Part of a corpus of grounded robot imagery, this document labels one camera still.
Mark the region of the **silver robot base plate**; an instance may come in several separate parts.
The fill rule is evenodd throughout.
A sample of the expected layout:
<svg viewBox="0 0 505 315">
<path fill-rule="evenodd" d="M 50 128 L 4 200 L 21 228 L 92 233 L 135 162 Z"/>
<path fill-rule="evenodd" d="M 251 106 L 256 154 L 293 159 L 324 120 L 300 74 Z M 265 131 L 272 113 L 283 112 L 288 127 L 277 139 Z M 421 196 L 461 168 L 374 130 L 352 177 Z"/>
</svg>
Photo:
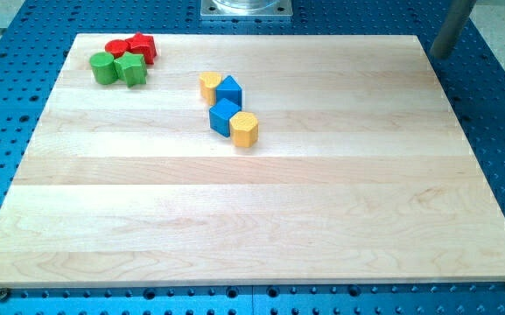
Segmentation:
<svg viewBox="0 0 505 315">
<path fill-rule="evenodd" d="M 203 19 L 291 18 L 292 0 L 200 0 Z"/>
</svg>

